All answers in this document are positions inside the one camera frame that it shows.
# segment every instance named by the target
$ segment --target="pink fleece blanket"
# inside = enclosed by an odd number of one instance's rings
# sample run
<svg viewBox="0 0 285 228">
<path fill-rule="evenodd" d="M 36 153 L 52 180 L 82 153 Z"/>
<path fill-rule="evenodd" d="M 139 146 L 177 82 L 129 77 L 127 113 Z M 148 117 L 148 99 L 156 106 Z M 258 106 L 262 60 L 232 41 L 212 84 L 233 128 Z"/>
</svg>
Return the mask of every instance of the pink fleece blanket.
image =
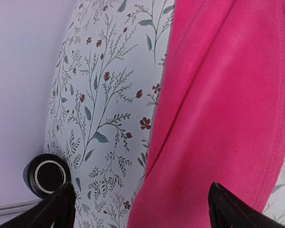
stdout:
<svg viewBox="0 0 285 228">
<path fill-rule="evenodd" d="M 285 155 L 285 0 L 178 0 L 128 228 L 208 228 L 222 183 L 261 211 Z"/>
</svg>

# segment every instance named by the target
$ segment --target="black plastic part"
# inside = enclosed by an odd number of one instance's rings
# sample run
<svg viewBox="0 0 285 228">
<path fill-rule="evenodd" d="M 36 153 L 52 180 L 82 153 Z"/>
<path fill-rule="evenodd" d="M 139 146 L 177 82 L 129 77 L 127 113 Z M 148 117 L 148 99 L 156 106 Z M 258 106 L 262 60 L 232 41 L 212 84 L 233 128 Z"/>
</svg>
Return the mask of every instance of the black plastic part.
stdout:
<svg viewBox="0 0 285 228">
<path fill-rule="evenodd" d="M 248 206 L 219 183 L 211 185 L 208 203 L 212 228 L 285 228 Z"/>
<path fill-rule="evenodd" d="M 61 158 L 45 153 L 35 157 L 25 167 L 23 178 L 31 191 L 44 199 L 61 185 L 71 181 L 71 173 L 68 165 Z"/>
</svg>

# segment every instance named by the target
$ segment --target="green leaf print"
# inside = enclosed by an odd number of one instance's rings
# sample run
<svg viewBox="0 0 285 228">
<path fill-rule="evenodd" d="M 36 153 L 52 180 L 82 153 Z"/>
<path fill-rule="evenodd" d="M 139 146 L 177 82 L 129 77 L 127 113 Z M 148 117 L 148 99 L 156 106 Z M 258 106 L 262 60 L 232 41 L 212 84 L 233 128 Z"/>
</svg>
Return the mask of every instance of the green leaf print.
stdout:
<svg viewBox="0 0 285 228">
<path fill-rule="evenodd" d="M 75 178 L 75 181 L 76 181 L 76 184 L 77 184 L 79 190 L 81 191 L 81 185 L 80 185 L 80 179 L 79 179 L 79 177 L 76 177 L 76 178 Z"/>
<path fill-rule="evenodd" d="M 92 119 L 92 115 L 91 115 L 91 111 L 89 110 L 88 107 L 85 106 L 85 114 L 86 114 L 86 118 L 87 120 L 91 120 Z"/>
<path fill-rule="evenodd" d="M 93 135 L 93 138 L 97 139 L 100 143 L 108 143 L 109 142 L 109 140 L 103 134 L 101 134 L 99 132 L 96 132 Z"/>
<path fill-rule="evenodd" d="M 65 58 L 63 60 L 65 61 L 66 64 L 68 64 L 67 55 L 65 56 Z"/>
<path fill-rule="evenodd" d="M 140 22 L 138 22 L 138 24 L 140 24 L 141 26 L 147 26 L 147 25 L 153 26 L 153 21 L 151 19 L 141 20 Z"/>
<path fill-rule="evenodd" d="M 163 11 L 162 11 L 162 13 L 163 14 L 167 14 L 167 13 L 169 13 L 171 10 L 173 10 L 174 9 L 174 5 L 172 5 L 172 6 L 168 6 L 168 7 L 166 7 Z"/>
<path fill-rule="evenodd" d="M 61 102 L 62 102 L 62 103 L 66 102 L 66 101 L 67 101 L 67 99 L 66 99 L 65 97 L 62 97 L 62 98 L 61 98 Z"/>
<path fill-rule="evenodd" d="M 96 89 L 97 89 L 97 75 L 96 75 L 95 80 L 94 80 L 94 90 L 96 90 Z"/>
<path fill-rule="evenodd" d="M 148 34 L 146 34 L 146 36 L 147 36 L 147 44 L 148 44 L 148 47 L 149 47 L 149 51 L 151 51 L 151 49 L 152 49 L 152 41 L 151 41 L 150 37 L 148 36 Z"/>
<path fill-rule="evenodd" d="M 119 12 L 119 13 L 123 12 L 125 7 L 126 7 L 126 5 L 127 5 L 127 0 L 124 0 L 123 3 L 118 8 L 117 12 Z"/>
<path fill-rule="evenodd" d="M 71 91 L 71 96 L 73 96 L 73 94 L 74 94 L 74 89 L 73 89 L 73 86 L 72 86 L 72 84 L 70 84 L 70 91 Z"/>
<path fill-rule="evenodd" d="M 87 160 L 91 157 L 91 155 L 92 155 L 92 153 L 93 153 L 94 150 L 95 150 L 95 149 L 89 151 L 89 152 L 86 154 L 85 161 L 87 161 Z"/>
</svg>

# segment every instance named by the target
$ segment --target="floral fabric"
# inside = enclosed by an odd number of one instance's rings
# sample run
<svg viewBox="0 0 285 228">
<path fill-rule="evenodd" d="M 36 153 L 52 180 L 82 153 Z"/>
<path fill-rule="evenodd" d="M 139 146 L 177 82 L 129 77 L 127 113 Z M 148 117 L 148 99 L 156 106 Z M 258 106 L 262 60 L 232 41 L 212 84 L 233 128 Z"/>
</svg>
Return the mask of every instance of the floral fabric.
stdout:
<svg viewBox="0 0 285 228">
<path fill-rule="evenodd" d="M 44 152 L 63 158 L 76 227 L 124 228 L 148 158 L 174 0 L 80 0 L 61 46 Z"/>
</svg>

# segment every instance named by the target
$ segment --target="red flower print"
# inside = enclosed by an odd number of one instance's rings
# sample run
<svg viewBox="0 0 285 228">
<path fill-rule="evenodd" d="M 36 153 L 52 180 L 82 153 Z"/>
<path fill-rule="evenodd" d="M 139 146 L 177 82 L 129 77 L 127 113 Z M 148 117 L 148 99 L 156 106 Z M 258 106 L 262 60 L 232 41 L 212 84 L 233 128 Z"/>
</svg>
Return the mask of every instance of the red flower print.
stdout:
<svg viewBox="0 0 285 228">
<path fill-rule="evenodd" d="M 155 94 L 159 93 L 161 91 L 160 84 L 157 83 L 156 86 L 152 86 L 152 90 L 154 90 Z"/>
<path fill-rule="evenodd" d="M 80 96 L 80 101 L 81 101 L 81 102 L 84 102 L 84 101 L 85 101 L 85 98 L 86 98 L 86 96 L 85 96 L 84 94 L 81 94 L 81 96 Z"/>
<path fill-rule="evenodd" d="M 143 130 L 146 128 L 147 130 L 149 130 L 151 128 L 150 122 L 151 122 L 151 120 L 147 119 L 146 117 L 144 117 L 142 120 L 140 120 L 141 129 Z"/>
<path fill-rule="evenodd" d="M 92 42 L 92 37 L 89 37 L 87 40 L 86 40 L 86 44 L 89 44 Z"/>
<path fill-rule="evenodd" d="M 109 80 L 109 78 L 110 78 L 110 72 L 106 72 L 106 73 L 104 74 L 104 79 L 105 79 L 105 81 Z"/>
<path fill-rule="evenodd" d="M 127 134 L 125 134 L 125 136 L 127 136 L 128 139 L 131 139 L 133 136 L 130 132 L 128 132 Z"/>
<path fill-rule="evenodd" d="M 124 208 L 125 208 L 125 209 L 128 209 L 128 210 L 129 210 L 130 207 L 131 207 L 129 201 L 124 202 L 123 205 L 124 205 Z"/>
<path fill-rule="evenodd" d="M 138 90 L 137 91 L 137 93 L 136 93 L 136 98 L 141 98 L 142 97 L 142 95 L 143 95 L 143 90 L 141 89 L 141 90 Z"/>
<path fill-rule="evenodd" d="M 100 47 L 100 45 L 101 45 L 101 39 L 99 39 L 99 40 L 97 41 L 96 47 Z"/>
</svg>

